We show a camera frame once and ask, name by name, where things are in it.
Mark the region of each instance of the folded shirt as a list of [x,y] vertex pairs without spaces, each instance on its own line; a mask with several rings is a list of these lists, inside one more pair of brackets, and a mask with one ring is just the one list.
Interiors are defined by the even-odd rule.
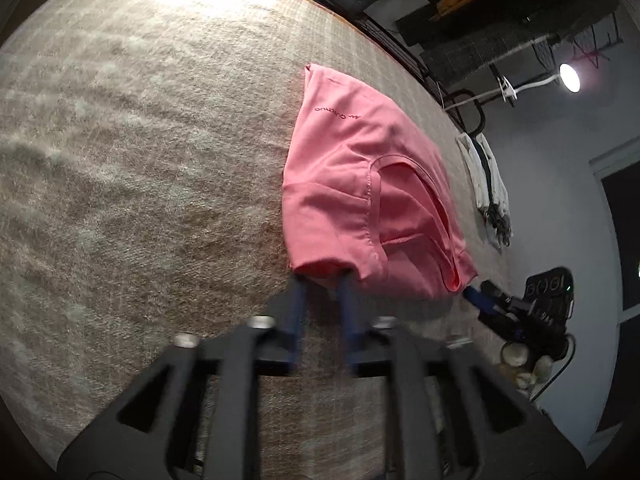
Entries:
[[310,64],[282,186],[295,272],[439,298],[476,276],[436,145],[389,98]]

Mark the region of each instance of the cable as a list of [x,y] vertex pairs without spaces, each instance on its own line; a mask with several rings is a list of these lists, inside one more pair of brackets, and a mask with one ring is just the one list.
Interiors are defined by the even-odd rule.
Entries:
[[529,88],[536,88],[538,86],[544,86],[546,84],[549,84],[555,81],[556,79],[558,79],[559,77],[560,77],[560,74],[553,74],[552,76],[549,76],[546,79],[543,79],[542,81],[534,81],[533,83],[527,83],[525,85],[518,86],[514,90],[516,91],[516,94],[519,94],[523,90],[528,90]]
[[502,91],[502,88],[496,88],[494,90],[489,90],[488,92],[484,92],[484,93],[478,94],[475,97],[470,97],[469,99],[465,99],[464,101],[460,101],[459,103],[455,103],[455,104],[449,105],[446,108],[444,108],[444,111],[451,110],[452,108],[457,108],[459,106],[462,106],[462,105],[465,105],[467,103],[470,103],[471,101],[477,101],[478,99],[481,99],[483,97],[487,97],[488,95],[497,94],[498,92],[501,92],[501,91]]
[[545,392],[545,390],[546,390],[549,386],[551,386],[551,384],[553,384],[553,382],[554,382],[554,381],[555,381],[555,380],[560,376],[560,374],[561,374],[562,372],[564,372],[565,368],[567,368],[567,367],[568,367],[568,365],[569,365],[569,364],[571,364],[571,361],[573,360],[574,355],[575,355],[575,349],[576,349],[576,347],[577,347],[577,343],[575,342],[575,337],[574,337],[574,335],[573,335],[573,334],[567,334],[567,335],[566,335],[566,338],[567,338],[568,340],[570,339],[570,340],[571,340],[571,342],[573,343],[573,349],[571,350],[571,355],[569,356],[569,359],[567,360],[567,362],[565,362],[565,363],[564,363],[564,365],[562,366],[562,368],[560,368],[560,370],[558,371],[558,373],[557,373],[557,374],[555,374],[547,384],[545,384],[544,386],[542,386],[542,388],[540,389],[540,391],[539,391],[538,393],[536,393],[533,397],[531,397],[531,402],[536,402],[536,399],[537,399],[540,395],[542,395],[542,394]]

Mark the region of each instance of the screw head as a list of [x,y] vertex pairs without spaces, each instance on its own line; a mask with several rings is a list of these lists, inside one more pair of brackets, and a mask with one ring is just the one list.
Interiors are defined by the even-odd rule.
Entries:
[[253,316],[247,319],[246,323],[251,328],[260,328],[262,330],[276,326],[276,320],[271,316]]
[[380,316],[374,319],[371,325],[378,330],[387,330],[395,327],[397,322],[398,320],[394,316]]
[[181,332],[174,336],[174,345],[180,348],[196,348],[199,342],[200,338],[194,334]]

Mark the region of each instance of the white wall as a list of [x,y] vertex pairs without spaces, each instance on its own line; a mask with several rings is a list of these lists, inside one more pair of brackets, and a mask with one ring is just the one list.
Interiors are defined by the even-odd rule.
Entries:
[[[527,276],[554,266],[574,274],[568,327],[577,337],[577,354],[540,405],[585,456],[609,393],[619,301],[609,210],[590,160],[640,135],[640,34],[624,10],[618,14],[625,43],[608,53],[612,61],[601,61],[600,70],[588,62],[575,65],[583,84],[579,94],[548,86],[523,92],[516,108],[501,101],[485,107],[485,135],[510,195],[513,292],[522,294]],[[531,49],[498,68],[514,84],[540,70]],[[463,86],[492,88],[487,72]]]

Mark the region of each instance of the white towel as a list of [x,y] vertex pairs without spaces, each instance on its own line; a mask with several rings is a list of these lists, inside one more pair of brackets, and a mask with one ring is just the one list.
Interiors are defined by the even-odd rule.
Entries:
[[486,141],[483,134],[478,134],[476,136],[476,142],[482,147],[482,150],[486,155],[486,160],[489,163],[489,170],[491,172],[491,188],[494,199],[493,202],[498,206],[500,216],[508,216],[509,194],[507,193],[507,188],[500,177],[500,171],[498,171],[498,164],[495,161],[494,153],[491,151],[489,143]]
[[462,157],[465,159],[466,168],[471,177],[471,184],[474,187],[474,193],[476,194],[476,207],[484,214],[488,209],[489,203],[489,188],[486,182],[486,176],[484,169],[482,168],[482,162],[480,156],[476,152],[476,147],[471,142],[471,138],[467,134],[462,134],[456,138]]

